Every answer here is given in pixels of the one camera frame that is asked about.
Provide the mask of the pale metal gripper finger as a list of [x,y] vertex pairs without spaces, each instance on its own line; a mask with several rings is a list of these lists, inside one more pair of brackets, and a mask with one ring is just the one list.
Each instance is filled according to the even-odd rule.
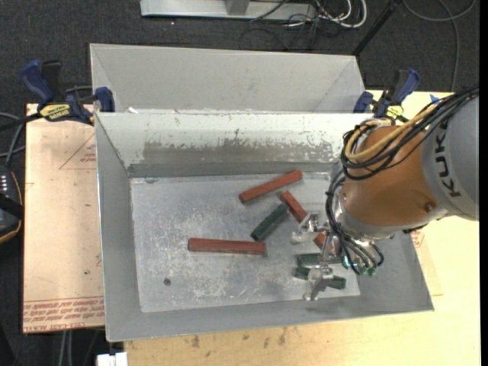
[[298,230],[292,232],[291,243],[301,244],[313,241],[319,233],[319,214],[309,213],[301,221]]
[[333,278],[333,269],[328,265],[316,265],[312,267],[307,276],[304,300],[315,301],[319,293],[323,292]]

